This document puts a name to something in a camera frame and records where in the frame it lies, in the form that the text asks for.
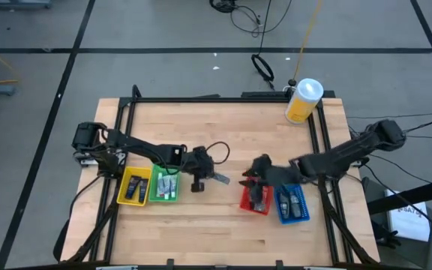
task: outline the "black metal frame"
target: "black metal frame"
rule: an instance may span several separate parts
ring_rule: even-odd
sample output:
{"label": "black metal frame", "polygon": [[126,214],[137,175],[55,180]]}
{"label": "black metal frame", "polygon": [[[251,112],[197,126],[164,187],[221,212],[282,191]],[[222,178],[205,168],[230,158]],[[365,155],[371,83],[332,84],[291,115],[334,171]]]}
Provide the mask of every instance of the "black metal frame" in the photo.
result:
{"label": "black metal frame", "polygon": [[[122,114],[124,112],[124,108],[130,104],[130,112],[128,115],[127,125],[126,125],[126,134],[131,133],[131,127],[133,125],[133,119],[134,119],[134,111],[135,111],[135,105],[136,103],[287,103],[290,99],[287,93],[284,92],[269,92],[268,94],[258,92],[257,94],[249,94],[249,93],[243,93],[241,95],[242,97],[141,97],[141,95],[137,95],[137,97],[121,97],[118,105],[118,112],[116,114],[116,122],[115,122],[115,128],[121,127],[121,121],[122,121]],[[333,91],[326,91],[325,97],[334,97],[335,93]],[[322,128],[322,136],[324,140],[329,141],[329,134],[326,127],[326,119],[324,118],[324,112],[323,108],[321,107],[318,109],[318,114],[320,115],[319,121]],[[311,114],[308,119],[308,126],[310,131],[310,138],[311,143],[313,146],[313,152],[318,153],[320,151],[318,139],[317,139],[317,131],[316,131],[316,125],[314,124],[314,117]],[[330,147],[329,143],[325,141],[325,147],[326,150],[328,150],[328,147]],[[100,199],[100,205],[98,208],[98,215],[97,215],[97,222],[101,220],[102,215],[104,214],[104,209],[106,208],[108,196],[109,196],[109,187],[110,187],[110,180],[105,179],[105,183],[103,186],[101,199]],[[336,200],[339,200],[339,202],[342,202],[341,200],[341,193],[339,193],[339,188],[334,189],[334,198]],[[106,247],[104,251],[104,257],[103,260],[109,262],[111,259],[111,252],[113,249],[113,241],[114,241],[114,234],[116,231],[116,221],[117,221],[117,215],[118,211],[116,209],[116,212],[114,216],[111,219],[111,222],[109,223],[108,228],[108,237],[106,239]],[[340,218],[344,223],[346,223],[344,215],[340,215]],[[325,214],[325,226],[326,226],[326,232],[328,235],[328,244],[330,247],[330,253],[331,253],[331,261],[333,262],[333,265],[336,263],[339,263],[338,258],[338,247],[336,245],[336,238],[335,238],[335,231],[333,228],[333,223],[331,218]],[[93,245],[93,248],[91,249],[90,253],[90,261],[96,260],[96,255],[98,252],[98,241],[96,241]]]}
{"label": "black metal frame", "polygon": [[[237,98],[227,98],[227,97],[141,97],[141,94],[137,90],[137,87],[133,87],[133,97],[121,97],[118,104],[118,112],[116,114],[116,121],[115,121],[115,128],[121,128],[122,123],[122,116],[124,113],[125,108],[129,104],[129,114],[127,117],[127,125],[126,125],[126,134],[131,133],[131,128],[133,126],[134,121],[134,113],[136,104],[141,103],[287,103],[289,102],[289,95],[284,92],[278,92],[275,94],[274,92],[269,92],[269,96],[266,96],[259,92],[256,94],[256,97],[252,97],[252,94],[243,93],[241,95],[242,97]],[[325,91],[324,98],[334,98],[335,94],[333,91]],[[321,131],[322,131],[322,138],[325,143],[325,149],[329,149],[331,146],[329,144],[329,133],[328,128],[326,126],[326,117],[324,116],[324,110],[322,104],[320,104],[317,107],[318,115],[319,115],[319,121],[321,124]],[[317,153],[320,151],[318,138],[317,138],[317,129],[316,125],[314,123],[314,116],[311,114],[307,120],[309,131],[310,131],[310,138],[311,143],[313,147],[313,152]],[[119,190],[119,185],[121,184],[121,179],[116,180],[116,186],[114,190],[114,194]],[[334,189],[334,199],[335,201],[340,200],[341,201],[341,193],[339,193],[338,185],[333,185]],[[105,179],[105,183],[103,185],[103,190],[100,198],[100,205],[98,208],[98,215],[97,215],[97,222],[102,220],[102,217],[104,216],[104,209],[106,208],[108,196],[110,191],[110,180]],[[337,209],[337,213],[339,213],[341,220],[346,223],[344,213],[341,214],[340,209]],[[99,237],[97,238],[97,241],[94,242],[93,246],[91,247],[91,253],[89,257],[88,262],[63,262],[57,265],[41,265],[37,267],[26,267],[26,268],[18,268],[20,270],[22,269],[95,269],[96,267],[100,266],[110,266],[110,259],[111,259],[111,253],[113,250],[113,242],[114,242],[114,235],[116,232],[116,222],[118,218],[118,205],[116,204],[116,209],[114,211],[114,214],[111,217],[111,221],[109,222],[108,227],[108,236],[106,239],[106,245],[105,245],[105,251],[104,251],[104,257],[103,260],[96,260],[97,253],[98,253],[98,246],[99,246]],[[326,232],[328,234],[328,244],[331,254],[331,261],[333,266],[326,268],[344,268],[349,270],[371,270],[371,269],[391,269],[391,270],[410,270],[410,268],[398,268],[398,267],[392,267],[392,266],[384,266],[384,265],[368,265],[368,264],[357,264],[351,262],[340,262],[338,259],[338,248],[336,245],[336,238],[335,238],[335,231],[332,224],[332,219],[325,213],[325,226],[326,226]],[[248,269],[259,269],[259,270],[285,270],[285,269],[295,269],[295,270],[302,270],[306,269],[304,266],[284,266],[282,260],[277,260],[275,262],[275,266],[231,266],[231,265],[175,265],[174,259],[168,259],[166,262],[166,265],[138,265],[135,269],[144,270],[144,269],[164,269],[164,270],[172,270],[172,269],[224,269],[224,270],[248,270]]]}
{"label": "black metal frame", "polygon": [[[404,199],[406,199],[409,203],[412,204],[427,202],[429,200],[432,200],[432,183],[400,192],[398,195],[402,196]],[[391,195],[369,202],[367,204],[367,210],[369,211],[369,215],[374,215],[381,212],[387,212],[408,206],[408,204],[403,202],[399,196]]]}
{"label": "black metal frame", "polygon": [[[329,149],[331,149],[331,142],[329,139],[328,125],[326,124],[326,116],[324,114],[324,106],[322,101],[320,101],[316,105],[316,109],[318,111],[319,123],[321,124],[321,134],[322,134],[322,141],[324,142],[324,149],[325,151],[328,151]],[[331,188],[333,190],[333,197],[334,197],[334,204],[336,206],[336,211],[339,215],[339,218],[343,221],[344,226],[346,226],[343,200],[341,199],[341,191],[339,189],[338,182],[331,181]],[[354,263],[353,252],[351,250],[350,244],[345,238],[343,238],[343,248],[344,248],[344,255],[346,256],[346,262]]]}

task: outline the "wooden tabletop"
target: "wooden tabletop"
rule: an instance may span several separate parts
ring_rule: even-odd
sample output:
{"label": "wooden tabletop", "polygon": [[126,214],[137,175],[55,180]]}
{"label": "wooden tabletop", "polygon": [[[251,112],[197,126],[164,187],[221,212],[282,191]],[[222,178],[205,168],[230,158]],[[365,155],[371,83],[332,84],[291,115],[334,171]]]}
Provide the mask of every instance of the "wooden tabletop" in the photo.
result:
{"label": "wooden tabletop", "polygon": [[[96,122],[113,127],[118,99],[101,99]],[[331,145],[350,138],[341,99],[323,100]],[[308,124],[290,124],[284,117],[285,103],[138,103],[131,136],[150,143],[208,146],[223,140],[231,147],[226,163],[216,171],[231,178],[229,185],[205,180],[205,191],[191,193],[193,176],[182,174],[177,203],[149,202],[144,207],[120,205],[112,264],[176,265],[330,266],[332,264],[323,207],[317,188],[303,185],[310,220],[282,225],[274,202],[268,216],[239,208],[241,176],[261,154],[273,164],[288,166],[290,158],[311,153]],[[125,129],[126,109],[121,130]],[[320,148],[323,139],[315,112]],[[224,146],[212,148],[215,161],[226,154]],[[151,162],[130,154],[128,166],[150,167]],[[95,166],[82,170],[79,189],[96,175]],[[359,178],[359,172],[349,174]],[[73,255],[95,226],[103,181],[85,192],[74,205],[61,256]],[[375,259],[379,260],[362,185],[353,178],[340,181],[349,230]],[[334,226],[339,257],[344,261],[341,234]],[[106,230],[101,235],[98,259],[103,257]]]}

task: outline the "concrete floor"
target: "concrete floor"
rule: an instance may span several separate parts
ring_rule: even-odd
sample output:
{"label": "concrete floor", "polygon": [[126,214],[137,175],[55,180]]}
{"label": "concrete floor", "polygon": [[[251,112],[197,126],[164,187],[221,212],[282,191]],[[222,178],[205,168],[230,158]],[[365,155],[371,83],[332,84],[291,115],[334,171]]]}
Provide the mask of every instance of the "concrete floor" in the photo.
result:
{"label": "concrete floor", "polygon": [[[55,0],[50,10],[0,10],[0,48],[71,48],[89,0]],[[238,1],[264,17],[266,1]],[[274,25],[287,0],[273,1]],[[432,1],[419,2],[432,30]],[[265,36],[266,47],[299,47],[315,1],[293,0],[288,16]],[[252,25],[235,14],[235,21]],[[82,48],[258,47],[260,39],[239,31],[229,15],[198,0],[97,0]],[[410,1],[324,1],[308,47],[431,48]],[[0,80],[19,77],[17,93],[0,96],[0,248],[25,184],[29,167],[68,61],[65,53],[11,54],[1,57]],[[263,53],[276,89],[292,76],[296,53]],[[250,53],[214,54],[135,51],[132,54],[84,53],[76,57],[61,106],[25,208],[6,267],[54,263],[54,242],[68,216],[80,168],[70,146],[79,122],[91,121],[99,98],[127,96],[136,83],[146,97],[190,97],[268,91],[254,70]],[[343,98],[348,116],[432,113],[432,53],[308,53],[300,78],[312,77]],[[399,118],[403,128],[431,116]],[[373,122],[350,119],[356,130]],[[432,136],[432,126],[414,135]],[[432,139],[409,139],[392,153],[378,153],[411,173],[432,181]],[[370,165],[395,190],[424,183],[381,160]]]}

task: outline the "black strap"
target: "black strap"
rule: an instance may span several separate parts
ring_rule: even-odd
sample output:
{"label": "black strap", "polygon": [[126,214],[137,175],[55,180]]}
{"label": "black strap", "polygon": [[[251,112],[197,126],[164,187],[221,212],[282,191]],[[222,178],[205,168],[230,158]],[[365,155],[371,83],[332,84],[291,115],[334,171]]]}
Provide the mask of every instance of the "black strap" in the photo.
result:
{"label": "black strap", "polygon": [[173,270],[174,269],[174,259],[168,259],[166,261],[166,270]]}
{"label": "black strap", "polygon": [[283,261],[280,259],[276,260],[276,270],[284,270]]}
{"label": "black strap", "polygon": [[52,255],[59,262],[61,260],[61,254],[63,251],[63,246],[65,245],[66,233],[68,233],[69,219],[66,220],[66,223],[59,232],[58,239],[56,239],[56,243],[54,244],[54,248],[52,249]]}
{"label": "black strap", "polygon": [[374,260],[368,255],[366,250],[358,243],[354,235],[344,225],[344,222],[339,218],[336,209],[333,207],[333,205],[331,204],[331,200],[329,199],[328,190],[326,189],[326,177],[324,175],[320,175],[318,177],[318,189],[321,193],[322,209],[334,221],[337,228],[341,231],[341,235],[348,241],[349,245],[354,250],[356,256],[361,260],[362,263],[371,265],[379,264],[376,260]]}

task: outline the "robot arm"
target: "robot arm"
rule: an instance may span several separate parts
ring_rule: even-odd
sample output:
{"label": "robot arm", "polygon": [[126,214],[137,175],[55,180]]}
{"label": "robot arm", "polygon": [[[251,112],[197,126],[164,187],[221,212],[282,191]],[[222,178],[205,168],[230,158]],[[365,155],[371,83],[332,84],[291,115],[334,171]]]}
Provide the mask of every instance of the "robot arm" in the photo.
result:
{"label": "robot arm", "polygon": [[263,185],[307,183],[318,176],[338,178],[344,175],[351,164],[366,157],[375,150],[394,151],[406,142],[398,124],[382,120],[368,125],[366,130],[354,139],[338,145],[325,153],[306,154],[289,161],[290,166],[273,166],[267,154],[254,159],[244,176],[259,176]]}
{"label": "robot arm", "polygon": [[187,152],[186,145],[153,145],[141,139],[127,136],[119,130],[109,129],[105,124],[84,122],[78,125],[71,144],[76,153],[93,157],[98,164],[98,174],[104,177],[119,177],[123,174],[119,152],[148,158],[153,164],[166,169],[177,169],[194,175],[193,192],[204,190],[200,179],[215,176],[215,163],[204,146]]}
{"label": "robot arm", "polygon": [[404,132],[394,121],[382,120],[366,127],[356,138],[351,139],[321,154],[306,154],[289,161],[291,166],[272,166],[267,154],[256,158],[252,167],[244,176],[259,176],[257,183],[242,181],[242,185],[250,188],[250,201],[260,200],[262,186],[271,185],[276,188],[285,184],[307,183],[317,180],[324,212],[334,221],[343,237],[355,251],[362,263],[377,264],[353,234],[338,217],[326,190],[326,180],[339,179],[344,176],[353,162],[361,160],[375,150],[394,151],[406,141]]}

